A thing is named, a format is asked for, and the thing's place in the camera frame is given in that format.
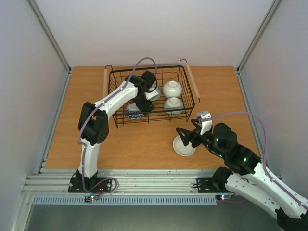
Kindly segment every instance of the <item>dish rack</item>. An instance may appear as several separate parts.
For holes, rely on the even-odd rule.
[[[170,121],[172,119],[186,119],[186,122],[189,120],[189,117],[193,111],[195,104],[200,103],[200,95],[197,90],[195,81],[193,79],[190,66],[186,61],[186,68],[189,73],[193,88],[195,90],[195,95],[198,98],[198,102],[195,102],[193,98],[192,88],[190,86],[185,68],[181,65],[182,61],[186,60],[181,59],[179,65],[157,67],[156,79],[158,88],[161,91],[161,96],[159,99],[152,101],[152,104],[154,105],[155,108],[152,111],[143,114],[144,116],[139,119],[131,119],[128,118],[128,115],[140,114],[140,112],[127,113],[126,106],[129,103],[132,103],[132,101],[127,102],[113,114],[113,118],[117,128],[119,128],[119,124],[125,125],[125,124],[140,123],[140,122],[149,123],[150,121],[160,121],[160,120]],[[109,73],[109,78],[107,79],[106,77],[108,76],[108,69],[107,69],[108,67],[111,68],[111,71]],[[104,86],[108,86],[108,89],[104,89],[104,97],[107,95],[107,92],[108,94],[110,94],[116,88],[118,88],[121,85],[121,83],[125,80],[125,78],[130,75],[131,71],[132,69],[114,70],[111,65],[107,65],[105,67],[105,73],[104,73]],[[155,67],[151,66],[151,67],[136,68],[134,75],[141,76],[145,71],[150,71],[152,73],[155,73]],[[170,110],[164,109],[164,103],[167,100],[167,98],[164,96],[163,86],[166,82],[171,80],[179,82],[182,86],[182,93],[181,96],[179,97],[179,99],[182,100],[183,102],[182,109],[170,109]]]

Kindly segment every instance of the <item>wooden table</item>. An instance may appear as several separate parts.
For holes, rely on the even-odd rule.
[[[231,66],[192,66],[201,104],[196,104],[191,118],[201,110],[212,116],[245,110],[241,90]],[[46,168],[77,169],[81,146],[77,145],[77,124],[82,105],[103,97],[103,66],[74,67],[57,123]],[[238,134],[238,142],[257,153],[257,146],[246,115],[231,115],[214,121],[224,122]],[[216,169],[223,160],[199,146],[195,153],[182,157],[172,142],[176,127],[193,129],[185,119],[120,125],[109,121],[109,135],[102,143],[98,158],[100,169]]]

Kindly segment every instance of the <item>wooden tabletop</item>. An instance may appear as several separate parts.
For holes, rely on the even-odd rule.
[[[192,66],[192,73],[200,92],[201,103],[196,104],[191,118],[197,112],[208,110],[212,116],[225,112],[245,110],[241,90],[231,66]],[[74,67],[61,109],[46,168],[77,169],[81,146],[77,144],[77,124],[82,105],[103,97],[103,66]],[[237,133],[238,142],[257,154],[257,146],[246,115],[231,115],[213,121],[224,122]],[[176,127],[193,129],[185,119],[134,123],[116,128],[109,120],[109,135],[102,143],[98,157],[99,169],[216,169],[223,160],[212,155],[203,146],[195,153],[182,157],[173,150]]]

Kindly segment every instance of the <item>white saucer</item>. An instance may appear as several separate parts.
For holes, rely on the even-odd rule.
[[[189,156],[194,153],[196,148],[192,147],[192,143],[188,143],[188,145],[185,147],[181,137],[177,136],[173,141],[173,149],[175,152],[181,156]]]

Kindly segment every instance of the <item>gray floor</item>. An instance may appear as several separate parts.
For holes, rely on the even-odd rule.
[[[250,202],[219,205],[33,205],[26,231],[281,231]]]

